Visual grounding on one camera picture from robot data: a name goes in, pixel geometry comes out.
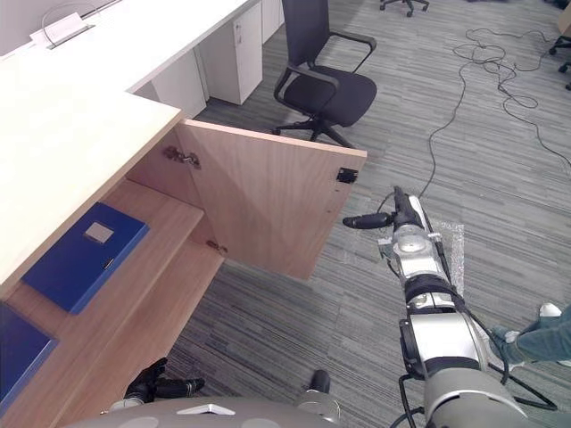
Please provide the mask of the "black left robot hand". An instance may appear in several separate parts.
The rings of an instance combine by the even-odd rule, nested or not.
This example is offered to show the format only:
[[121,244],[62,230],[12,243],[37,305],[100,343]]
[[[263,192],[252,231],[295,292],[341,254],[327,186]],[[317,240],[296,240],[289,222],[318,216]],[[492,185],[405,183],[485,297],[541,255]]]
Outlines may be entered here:
[[124,399],[139,399],[143,403],[156,399],[190,398],[205,385],[203,378],[170,379],[163,376],[168,359],[160,358],[143,369],[132,381],[124,394]]

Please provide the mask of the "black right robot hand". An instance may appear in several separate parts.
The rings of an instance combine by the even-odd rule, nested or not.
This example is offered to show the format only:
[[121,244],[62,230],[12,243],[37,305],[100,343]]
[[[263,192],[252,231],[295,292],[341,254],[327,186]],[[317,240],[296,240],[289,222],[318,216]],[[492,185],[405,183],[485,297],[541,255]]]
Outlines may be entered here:
[[398,230],[401,226],[418,226],[425,230],[421,215],[412,207],[409,196],[402,191],[399,186],[393,189],[393,201],[395,211],[392,213],[378,211],[373,214],[366,214],[343,219],[343,225],[351,229],[369,230],[393,226]]

